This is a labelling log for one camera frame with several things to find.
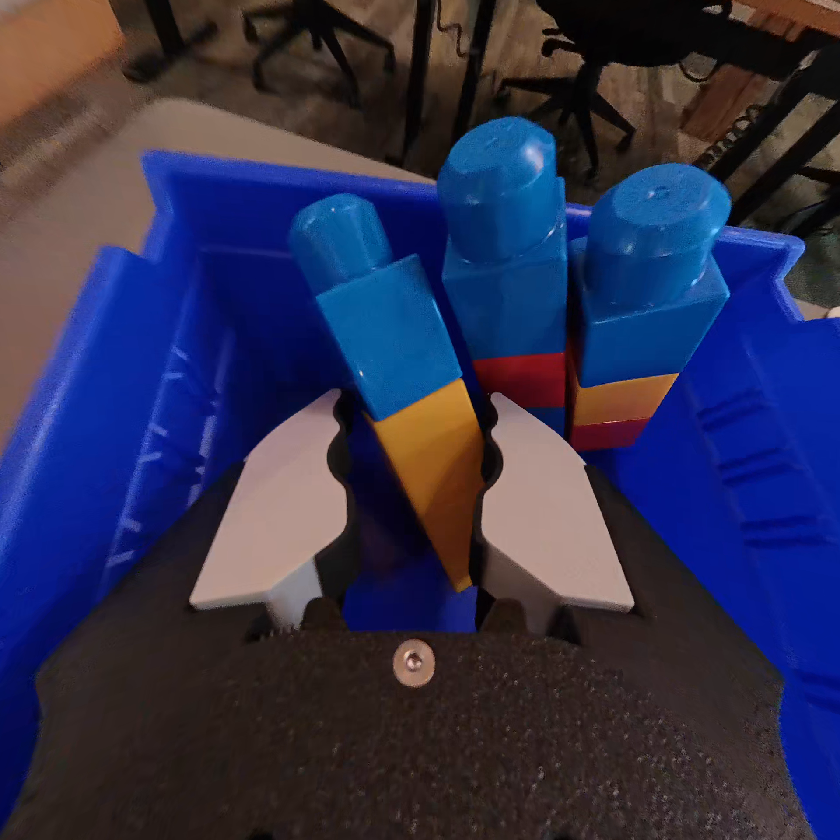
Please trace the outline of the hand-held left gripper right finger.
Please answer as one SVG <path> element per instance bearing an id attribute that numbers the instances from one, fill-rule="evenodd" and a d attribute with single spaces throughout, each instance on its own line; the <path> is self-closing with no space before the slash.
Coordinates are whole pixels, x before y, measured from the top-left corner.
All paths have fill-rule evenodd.
<path id="1" fill-rule="evenodd" d="M 469 573 L 526 614 L 563 606 L 629 613 L 634 595 L 585 462 L 566 440 L 494 392 L 486 485 L 476 502 Z"/>

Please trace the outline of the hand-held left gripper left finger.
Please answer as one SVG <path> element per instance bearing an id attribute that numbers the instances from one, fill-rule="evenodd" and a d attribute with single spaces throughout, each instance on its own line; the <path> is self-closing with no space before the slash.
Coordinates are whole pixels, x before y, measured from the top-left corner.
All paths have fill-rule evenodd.
<path id="1" fill-rule="evenodd" d="M 190 595 L 198 611 L 261 604 L 300 624 L 308 604 L 342 605 L 360 572 L 349 473 L 350 395 L 325 392 L 251 451 Z"/>

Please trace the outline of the blue plastic bin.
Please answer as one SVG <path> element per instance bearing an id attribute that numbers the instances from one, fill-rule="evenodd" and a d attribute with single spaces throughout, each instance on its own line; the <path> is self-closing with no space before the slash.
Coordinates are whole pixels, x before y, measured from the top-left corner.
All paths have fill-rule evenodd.
<path id="1" fill-rule="evenodd" d="M 396 257 L 440 282 L 432 185 L 149 150 L 140 255 L 70 234 L 83 283 L 2 460 L 2 828 L 35 750 L 35 676 L 199 493 L 280 421 L 350 383 L 287 251 L 296 212 L 371 201 Z M 784 280 L 800 239 L 721 231 L 730 298 L 630 448 L 587 458 L 626 494 L 787 682 L 782 740 L 819 838 L 838 838 L 838 325 Z"/>

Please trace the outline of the blue mega block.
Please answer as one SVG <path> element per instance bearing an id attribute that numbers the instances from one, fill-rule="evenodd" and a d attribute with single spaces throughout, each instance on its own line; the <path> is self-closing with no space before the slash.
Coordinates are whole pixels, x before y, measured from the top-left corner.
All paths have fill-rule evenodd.
<path id="1" fill-rule="evenodd" d="M 305 206 L 288 245 L 374 421 L 461 378 L 422 261 L 394 257 L 371 202 L 343 193 Z"/>

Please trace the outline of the row of mega block towers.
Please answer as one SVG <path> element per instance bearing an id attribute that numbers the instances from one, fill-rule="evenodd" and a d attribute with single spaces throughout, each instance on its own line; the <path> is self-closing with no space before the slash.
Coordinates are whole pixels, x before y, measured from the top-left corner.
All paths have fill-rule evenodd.
<path id="1" fill-rule="evenodd" d="M 693 165 L 654 165 L 607 190 L 573 238 L 556 156 L 524 118 L 453 146 L 437 177 L 443 284 L 485 393 L 577 452 L 625 448 L 729 298 L 712 250 L 731 198 Z"/>

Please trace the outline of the wooden-edged desk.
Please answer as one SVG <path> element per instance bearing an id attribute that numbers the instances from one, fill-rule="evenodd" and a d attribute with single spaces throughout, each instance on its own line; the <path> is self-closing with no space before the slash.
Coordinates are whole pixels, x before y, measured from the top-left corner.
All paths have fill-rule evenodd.
<path id="1" fill-rule="evenodd" d="M 109 1 L 2 1 L 1 124 L 116 54 L 123 41 Z"/>
<path id="2" fill-rule="evenodd" d="M 460 140 L 470 128 L 476 94 L 487 55 L 490 31 L 498 4 L 496 1 L 479 1 L 477 3 L 475 25 L 469 36 L 469 47 L 465 53 L 466 70 L 453 123 L 452 144 Z M 417 1 L 415 6 L 402 148 L 399 154 L 389 155 L 385 158 L 386 163 L 397 167 L 404 167 L 406 158 L 421 131 L 433 25 L 438 23 L 438 12 L 440 11 L 440 2 Z"/>
<path id="3" fill-rule="evenodd" d="M 758 70 L 724 65 L 682 112 L 682 132 L 709 143 L 697 160 L 725 182 L 792 114 L 805 97 L 815 94 L 834 104 L 733 204 L 730 224 L 740 225 L 794 175 L 838 189 L 838 173 L 817 170 L 810 160 L 838 135 L 838 2 L 741 1 L 749 9 L 744 24 L 782 37 L 805 49 L 804 60 L 766 96 L 770 77 Z"/>

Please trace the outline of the black office chair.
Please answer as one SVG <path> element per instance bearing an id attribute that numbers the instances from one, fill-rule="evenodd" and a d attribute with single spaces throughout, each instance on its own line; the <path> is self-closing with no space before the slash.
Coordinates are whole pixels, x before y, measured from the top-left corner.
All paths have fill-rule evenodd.
<path id="1" fill-rule="evenodd" d="M 557 50 L 575 53 L 582 65 L 574 77 L 506 77 L 498 86 L 494 102 L 506 103 L 511 89 L 547 96 L 527 114 L 539 122 L 552 112 L 559 112 L 558 125 L 563 128 L 574 117 L 589 159 L 585 176 L 592 184 L 599 174 L 600 161 L 596 147 L 592 114 L 623 132 L 616 146 L 620 154 L 627 152 L 635 135 L 635 127 L 598 92 L 602 73 L 610 65 L 631 68 L 660 68 L 679 65 L 690 54 L 684 46 L 671 45 L 660 36 L 633 34 L 629 23 L 622 23 L 619 14 L 622 2 L 537 2 L 538 7 L 554 20 L 554 28 L 542 34 L 541 54 L 550 58 Z"/>
<path id="2" fill-rule="evenodd" d="M 383 49 L 385 52 L 383 70 L 388 75 L 395 73 L 396 53 L 392 42 L 374 30 L 358 23 L 329 2 L 290 1 L 271 3 L 245 9 L 241 16 L 245 40 L 249 44 L 259 47 L 250 71 L 253 87 L 258 91 L 270 92 L 265 76 L 267 61 L 288 47 L 295 38 L 304 34 L 309 36 L 314 50 L 318 51 L 327 47 L 329 53 L 337 62 L 345 79 L 346 100 L 352 109 L 361 109 L 361 93 L 357 77 L 336 36 L 337 32 L 345 33 L 368 45 Z M 267 20 L 280 20 L 283 22 L 283 26 L 270 37 L 261 38 L 257 25 Z"/>

